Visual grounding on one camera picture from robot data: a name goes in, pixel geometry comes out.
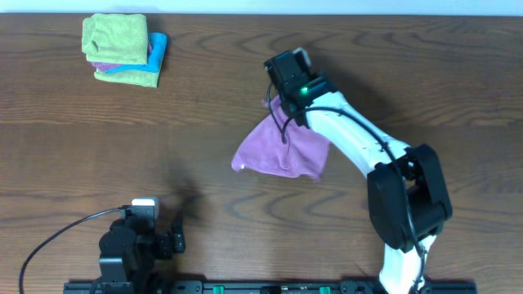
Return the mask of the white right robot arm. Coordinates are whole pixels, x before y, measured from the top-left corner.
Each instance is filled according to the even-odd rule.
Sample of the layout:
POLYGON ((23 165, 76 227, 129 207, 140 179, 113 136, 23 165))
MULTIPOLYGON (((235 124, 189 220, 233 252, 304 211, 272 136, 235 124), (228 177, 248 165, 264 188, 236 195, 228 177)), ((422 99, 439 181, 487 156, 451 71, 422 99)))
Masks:
POLYGON ((327 138, 365 176, 369 217, 385 243, 384 290, 420 293, 430 247, 453 214, 436 151, 381 131, 321 75, 271 82, 288 120, 327 138))

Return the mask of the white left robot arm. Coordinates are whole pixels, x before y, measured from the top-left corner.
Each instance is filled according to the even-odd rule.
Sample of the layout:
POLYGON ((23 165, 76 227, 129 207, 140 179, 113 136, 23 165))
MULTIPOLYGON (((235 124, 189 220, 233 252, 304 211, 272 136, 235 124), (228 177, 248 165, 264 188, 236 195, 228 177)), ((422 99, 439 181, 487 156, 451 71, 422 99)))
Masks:
POLYGON ((158 234, 151 208, 128 208, 99 242, 103 293, 161 293, 165 282, 154 272, 158 260, 170 260, 186 250, 183 215, 176 214, 170 230, 158 234))

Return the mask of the purple microfiber cloth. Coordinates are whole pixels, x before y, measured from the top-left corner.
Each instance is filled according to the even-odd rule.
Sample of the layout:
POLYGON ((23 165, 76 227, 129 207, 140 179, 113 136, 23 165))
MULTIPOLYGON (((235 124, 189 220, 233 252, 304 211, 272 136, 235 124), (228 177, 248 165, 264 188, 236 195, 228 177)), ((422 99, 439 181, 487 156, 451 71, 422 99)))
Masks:
POLYGON ((273 114, 264 118, 243 140, 231 167, 240 172, 253 170, 273 176, 318 180, 329 156, 330 141, 306 127, 290 122, 281 140, 279 128, 287 115, 276 96, 270 103, 273 114))

